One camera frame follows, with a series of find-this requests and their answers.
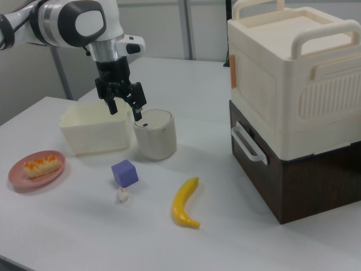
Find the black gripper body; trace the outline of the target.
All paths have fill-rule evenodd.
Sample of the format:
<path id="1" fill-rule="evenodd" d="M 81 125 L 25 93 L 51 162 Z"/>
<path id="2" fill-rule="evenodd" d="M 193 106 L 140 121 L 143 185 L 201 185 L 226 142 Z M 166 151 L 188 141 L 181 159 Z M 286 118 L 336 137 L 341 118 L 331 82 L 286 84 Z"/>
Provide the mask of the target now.
<path id="1" fill-rule="evenodd" d="M 104 99 L 108 85 L 114 88 L 115 97 L 125 99 L 130 84 L 130 68 L 126 56 L 111 62 L 96 62 L 99 77 L 95 80 L 98 96 Z"/>

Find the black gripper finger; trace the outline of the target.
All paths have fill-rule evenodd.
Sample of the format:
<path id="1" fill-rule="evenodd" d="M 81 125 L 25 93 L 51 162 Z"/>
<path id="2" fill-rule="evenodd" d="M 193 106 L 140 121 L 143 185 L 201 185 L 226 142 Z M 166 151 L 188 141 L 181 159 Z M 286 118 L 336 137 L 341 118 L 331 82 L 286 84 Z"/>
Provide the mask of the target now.
<path id="1" fill-rule="evenodd" d="M 107 86 L 104 100 L 106 104 L 108 105 L 109 111 L 111 115 L 114 115 L 117 113 L 117 106 L 115 102 L 115 94 L 114 94 L 114 88 L 111 85 Z"/>
<path id="2" fill-rule="evenodd" d="M 124 101 L 131 107 L 134 121 L 142 118 L 142 107 L 147 103 L 142 84 L 136 82 L 127 87 L 127 95 Z"/>

